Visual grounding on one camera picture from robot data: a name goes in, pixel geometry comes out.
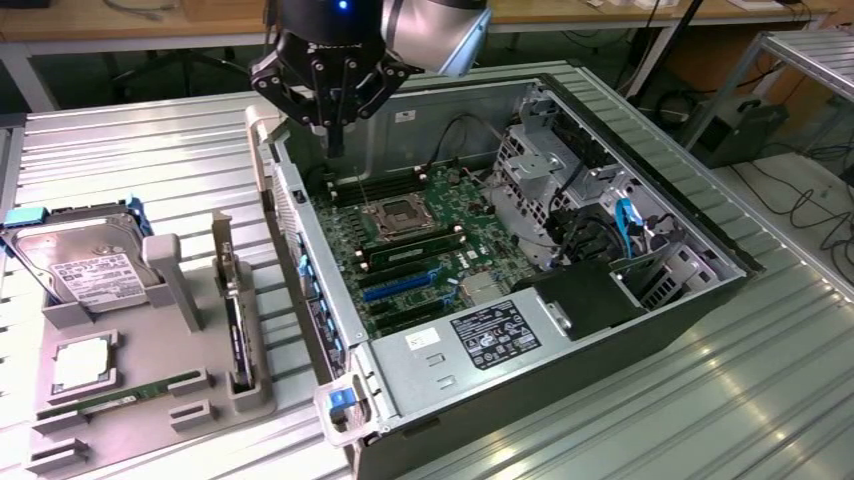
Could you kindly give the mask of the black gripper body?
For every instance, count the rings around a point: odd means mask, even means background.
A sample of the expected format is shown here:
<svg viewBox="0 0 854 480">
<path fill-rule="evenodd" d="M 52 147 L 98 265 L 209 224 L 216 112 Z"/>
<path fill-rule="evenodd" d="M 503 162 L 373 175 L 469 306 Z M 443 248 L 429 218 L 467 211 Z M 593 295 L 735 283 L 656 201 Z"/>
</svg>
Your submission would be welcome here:
<svg viewBox="0 0 854 480">
<path fill-rule="evenodd" d="M 385 55 L 380 1 L 277 3 L 278 62 L 317 94 L 351 92 Z"/>
</svg>

